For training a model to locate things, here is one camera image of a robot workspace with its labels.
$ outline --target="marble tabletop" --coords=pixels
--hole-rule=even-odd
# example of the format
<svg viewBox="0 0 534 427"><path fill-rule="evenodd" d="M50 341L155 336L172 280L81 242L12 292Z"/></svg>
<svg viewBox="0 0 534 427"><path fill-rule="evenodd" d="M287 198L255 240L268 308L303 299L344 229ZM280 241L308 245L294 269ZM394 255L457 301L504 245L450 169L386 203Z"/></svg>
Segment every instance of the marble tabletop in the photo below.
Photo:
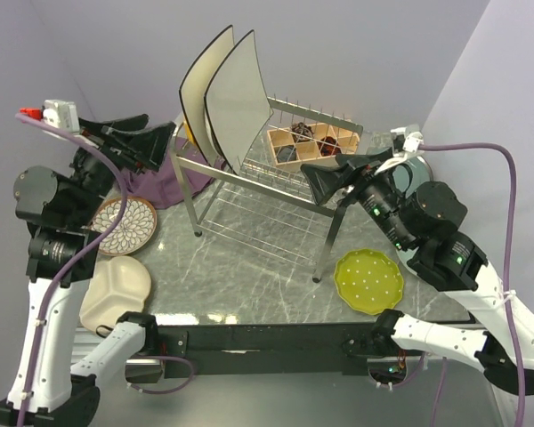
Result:
<svg viewBox="0 0 534 427"><path fill-rule="evenodd" d="M382 134L368 138L371 147L387 142ZM262 147L254 146L253 150L264 152ZM216 185L195 197L199 212ZM329 218L230 184L224 188L227 191L220 195L225 202L214 202L207 218L257 239L269 239L276 246L292 247L296 254L316 257L324 242L321 237L328 232ZM234 197L255 210L264 209L265 214L279 212L281 223L273 226L261 216L234 208L230 205ZM152 277L146 311L156 315L160 325L364 322L375 317L348 307L337 294L333 279L336 261L363 247L382 251L400 265L405 286L396 309L429 321L469 320L458 303L401 266L396 251L359 205L349 207L319 283L312 282L312 270L303 266L211 233L195 237L184 203L158 210L155 235L133 256Z"/></svg>

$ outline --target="purple cloth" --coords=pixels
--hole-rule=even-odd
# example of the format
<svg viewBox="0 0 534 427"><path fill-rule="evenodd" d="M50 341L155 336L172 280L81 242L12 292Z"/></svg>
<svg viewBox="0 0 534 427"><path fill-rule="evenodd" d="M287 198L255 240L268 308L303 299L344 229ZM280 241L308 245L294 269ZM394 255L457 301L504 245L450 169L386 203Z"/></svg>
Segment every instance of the purple cloth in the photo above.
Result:
<svg viewBox="0 0 534 427"><path fill-rule="evenodd" d="M183 138L176 138L176 149L180 150L185 142L186 140ZM207 165L204 157L193 146L185 156L189 160ZM184 169L184 172L188 178L188 186L192 196L202 191L213 180L207 175L189 169ZM158 172L147 171L137 175L130 171L124 171L123 175L129 194L148 200L157 209L166 209L184 200L170 156L166 156Z"/></svg>

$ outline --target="polka dot plate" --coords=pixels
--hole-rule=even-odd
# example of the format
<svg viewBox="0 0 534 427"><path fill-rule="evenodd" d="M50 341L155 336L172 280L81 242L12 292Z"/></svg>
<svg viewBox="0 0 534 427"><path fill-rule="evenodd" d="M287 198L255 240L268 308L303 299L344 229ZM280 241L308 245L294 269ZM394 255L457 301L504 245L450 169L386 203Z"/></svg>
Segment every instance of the polka dot plate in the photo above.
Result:
<svg viewBox="0 0 534 427"><path fill-rule="evenodd" d="M121 199L106 201L93 218L91 229L102 233L115 220L121 207ZM117 227L103 239L99 252L105 255L126 255L147 243L157 227L154 207L140 197L129 197L125 216Z"/></svg>
<svg viewBox="0 0 534 427"><path fill-rule="evenodd" d="M356 311L376 315L400 302L403 277L394 261L371 249L351 251L338 260L336 289Z"/></svg>

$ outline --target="leaf pattern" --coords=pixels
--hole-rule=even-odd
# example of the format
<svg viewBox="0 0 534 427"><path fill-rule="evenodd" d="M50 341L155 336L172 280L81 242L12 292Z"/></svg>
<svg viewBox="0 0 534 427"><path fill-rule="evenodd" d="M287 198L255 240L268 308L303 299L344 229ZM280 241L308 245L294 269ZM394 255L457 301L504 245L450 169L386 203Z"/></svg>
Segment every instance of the leaf pattern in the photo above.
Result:
<svg viewBox="0 0 534 427"><path fill-rule="evenodd" d="M108 203L93 219L92 229L103 232L115 220L121 202ZM156 215L145 200L129 199L125 215L117 227L100 244L105 254L122 255L136 251L152 236L156 228Z"/></svg>

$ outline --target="light green plate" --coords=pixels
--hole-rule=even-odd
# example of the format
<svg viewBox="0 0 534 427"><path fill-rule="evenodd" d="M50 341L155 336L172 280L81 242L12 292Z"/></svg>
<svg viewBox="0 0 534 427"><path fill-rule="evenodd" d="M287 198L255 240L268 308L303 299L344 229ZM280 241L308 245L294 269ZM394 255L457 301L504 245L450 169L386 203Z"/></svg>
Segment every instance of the light green plate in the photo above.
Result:
<svg viewBox="0 0 534 427"><path fill-rule="evenodd" d="M380 314L400 302L403 277L394 261L371 249L351 251L338 260L336 289L354 310Z"/></svg>

